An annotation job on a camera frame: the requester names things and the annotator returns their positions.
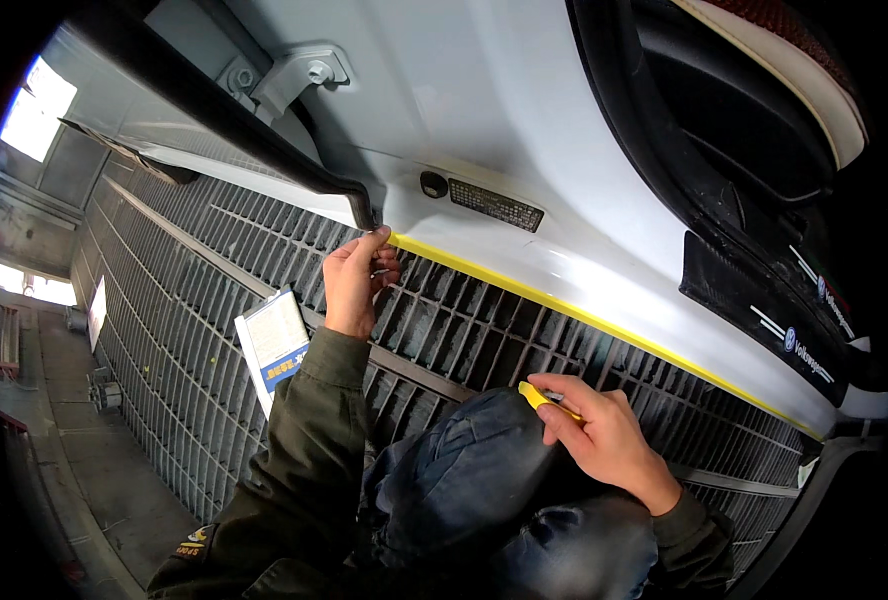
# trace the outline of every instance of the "white car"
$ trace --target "white car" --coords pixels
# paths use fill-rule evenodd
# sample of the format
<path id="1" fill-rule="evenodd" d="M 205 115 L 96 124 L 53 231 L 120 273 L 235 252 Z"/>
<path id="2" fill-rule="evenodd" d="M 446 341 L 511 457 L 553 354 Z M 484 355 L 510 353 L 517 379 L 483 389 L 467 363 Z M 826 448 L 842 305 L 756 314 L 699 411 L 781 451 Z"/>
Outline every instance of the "white car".
<path id="1" fill-rule="evenodd" d="M 388 224 L 820 440 L 888 416 L 819 209 L 867 115 L 794 14 L 717 4 L 164 0 L 42 57 L 67 123 L 176 183 Z"/>

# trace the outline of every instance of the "jacket sleeve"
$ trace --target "jacket sleeve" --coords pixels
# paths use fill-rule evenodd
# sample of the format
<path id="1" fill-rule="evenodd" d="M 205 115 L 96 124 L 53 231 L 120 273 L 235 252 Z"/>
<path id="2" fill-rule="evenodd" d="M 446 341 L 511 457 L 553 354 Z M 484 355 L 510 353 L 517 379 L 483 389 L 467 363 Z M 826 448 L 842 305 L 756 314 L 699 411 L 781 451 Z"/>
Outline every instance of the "jacket sleeve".
<path id="1" fill-rule="evenodd" d="M 644 598 L 716 598 L 734 576 L 734 524 L 704 507 L 688 491 L 667 514 L 654 518 L 657 563 Z"/>
<path id="2" fill-rule="evenodd" d="M 317 330 L 297 373 L 278 384 L 267 450 L 251 459 L 250 481 L 236 485 L 214 523 L 191 534 L 198 539 L 189 551 L 176 540 L 149 597 L 236 596 L 271 566 L 300 588 L 327 585 L 354 540 L 368 353 L 366 342 Z"/>

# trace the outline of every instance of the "yellow masking tape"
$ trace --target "yellow masking tape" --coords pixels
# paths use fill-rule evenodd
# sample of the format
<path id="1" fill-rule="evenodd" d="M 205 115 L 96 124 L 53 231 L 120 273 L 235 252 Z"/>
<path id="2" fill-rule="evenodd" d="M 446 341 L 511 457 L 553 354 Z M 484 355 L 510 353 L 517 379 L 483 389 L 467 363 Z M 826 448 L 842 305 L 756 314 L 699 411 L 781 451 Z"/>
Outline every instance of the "yellow masking tape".
<path id="1" fill-rule="evenodd" d="M 536 288 L 524 285 L 523 283 L 514 279 L 510 279 L 508 276 L 502 275 L 499 272 L 486 269 L 484 267 L 481 267 L 480 265 L 465 260 L 460 256 L 456 256 L 441 249 L 437 249 L 437 247 L 430 246 L 428 244 L 425 244 L 424 242 L 415 240 L 412 237 L 407 237 L 406 235 L 401 235 L 391 231 L 390 239 L 387 240 L 387 242 L 391 246 L 396 246 L 402 250 L 414 253 L 419 257 L 427 258 L 429 260 L 433 260 L 434 262 L 439 262 L 442 265 L 450 267 L 451 269 L 455 269 L 464 274 L 467 274 L 472 278 L 477 278 L 482 282 L 496 285 L 501 289 L 511 292 L 512 294 L 517 294 L 522 298 L 526 298 L 530 301 L 536 302 L 538 305 L 546 306 L 547 308 L 556 310 L 557 312 L 563 313 L 568 317 L 573 317 L 578 321 L 581 321 L 582 323 L 586 323 L 593 328 L 597 328 L 605 333 L 609 333 L 614 337 L 623 340 L 624 342 L 633 344 L 634 346 L 648 353 L 651 353 L 658 358 L 666 360 L 672 365 L 680 367 L 688 373 L 692 373 L 701 379 L 713 383 L 721 390 L 726 390 L 727 392 L 730 392 L 734 396 L 744 401 L 746 400 L 747 402 L 750 402 L 755 406 L 761 407 L 763 410 L 774 414 L 777 417 L 780 417 L 786 422 L 789 422 L 815 440 L 820 441 L 822 439 L 822 437 L 814 433 L 810 429 L 810 427 L 798 422 L 797 420 L 794 420 L 793 418 L 788 417 L 781 411 L 767 406 L 744 390 L 740 390 L 737 386 L 724 381 L 717 375 L 714 375 L 710 371 L 703 369 L 701 366 L 694 365 L 689 360 L 670 352 L 669 350 L 655 344 L 654 342 L 645 340 L 641 336 L 632 333 L 627 329 L 624 329 L 623 327 L 619 327 L 618 325 L 608 322 L 603 318 L 592 315 L 586 310 L 578 308 L 573 304 L 564 302 L 554 295 L 547 294 L 546 292 L 542 292 Z"/>

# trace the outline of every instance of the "bolt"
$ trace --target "bolt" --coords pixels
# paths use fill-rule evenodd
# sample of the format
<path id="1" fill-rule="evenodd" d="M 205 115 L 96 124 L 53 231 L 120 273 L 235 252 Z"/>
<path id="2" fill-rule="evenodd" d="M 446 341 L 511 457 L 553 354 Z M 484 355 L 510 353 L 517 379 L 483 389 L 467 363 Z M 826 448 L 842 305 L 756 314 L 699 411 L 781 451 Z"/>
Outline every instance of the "bolt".
<path id="1" fill-rule="evenodd" d="M 250 69 L 240 69 L 234 73 L 238 90 L 246 90 L 254 83 L 254 73 Z"/>
<path id="2" fill-rule="evenodd" d="M 307 78 L 310 79 L 312 84 L 321 86 L 333 80 L 333 69 L 322 60 L 312 60 L 307 63 Z"/>

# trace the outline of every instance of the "knee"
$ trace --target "knee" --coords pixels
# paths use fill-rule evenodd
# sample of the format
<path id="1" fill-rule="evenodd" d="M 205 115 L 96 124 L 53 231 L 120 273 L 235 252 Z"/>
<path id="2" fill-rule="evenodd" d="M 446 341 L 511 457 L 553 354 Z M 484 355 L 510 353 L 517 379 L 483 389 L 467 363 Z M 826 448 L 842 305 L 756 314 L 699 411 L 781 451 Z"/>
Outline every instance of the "knee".
<path id="1" fill-rule="evenodd" d="M 631 563 L 651 564 L 656 558 L 650 513 L 637 502 L 619 496 L 539 510 L 529 524 L 529 533 L 542 546 L 574 558 L 622 556 Z"/>
<path id="2" fill-rule="evenodd" d="M 544 422 L 516 390 L 487 390 L 466 400 L 448 419 L 442 442 L 499 445 L 522 466 L 542 464 L 551 448 L 542 442 Z"/>
<path id="3" fill-rule="evenodd" d="M 530 408 L 527 398 L 513 388 L 482 391 L 465 400 L 451 418 L 474 421 L 493 419 L 508 427 L 544 430 L 543 422 Z"/>

